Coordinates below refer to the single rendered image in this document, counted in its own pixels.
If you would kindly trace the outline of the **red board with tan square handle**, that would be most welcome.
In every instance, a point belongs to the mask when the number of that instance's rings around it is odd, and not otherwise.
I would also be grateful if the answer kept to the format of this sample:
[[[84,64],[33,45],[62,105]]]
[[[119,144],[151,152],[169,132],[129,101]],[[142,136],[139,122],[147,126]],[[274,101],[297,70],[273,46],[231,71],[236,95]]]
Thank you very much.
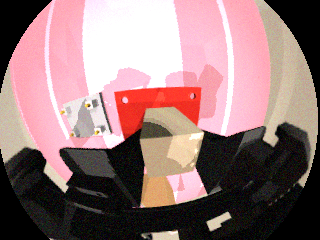
[[[124,140],[143,128],[140,145],[148,177],[193,172],[204,135],[197,127],[201,88],[143,88],[113,93]],[[123,97],[128,103],[123,103]]]

